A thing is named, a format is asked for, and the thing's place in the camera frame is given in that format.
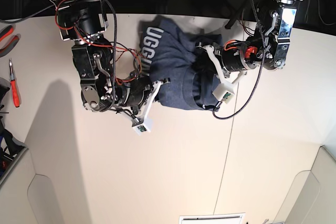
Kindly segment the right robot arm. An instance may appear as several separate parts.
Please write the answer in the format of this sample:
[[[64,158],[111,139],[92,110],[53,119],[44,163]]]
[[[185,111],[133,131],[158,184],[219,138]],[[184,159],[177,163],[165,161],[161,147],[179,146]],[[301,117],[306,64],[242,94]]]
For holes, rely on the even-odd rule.
[[[113,111],[130,118],[132,126],[147,131],[152,104],[169,78],[150,78],[149,68],[161,30],[150,27],[141,49],[116,38],[106,39],[109,0],[1,0],[1,23],[10,29],[47,12],[53,14],[63,41],[72,41],[72,61],[80,78],[83,106],[93,112]]]

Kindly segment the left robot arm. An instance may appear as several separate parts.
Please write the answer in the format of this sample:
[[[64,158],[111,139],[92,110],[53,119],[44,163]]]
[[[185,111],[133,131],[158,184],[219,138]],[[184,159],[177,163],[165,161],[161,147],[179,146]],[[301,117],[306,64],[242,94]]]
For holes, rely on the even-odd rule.
[[[224,44],[200,41],[192,65],[193,84],[210,87],[225,83],[232,73],[281,69],[286,63],[290,35],[295,22],[295,2],[302,0],[246,0],[256,26],[245,40]]]

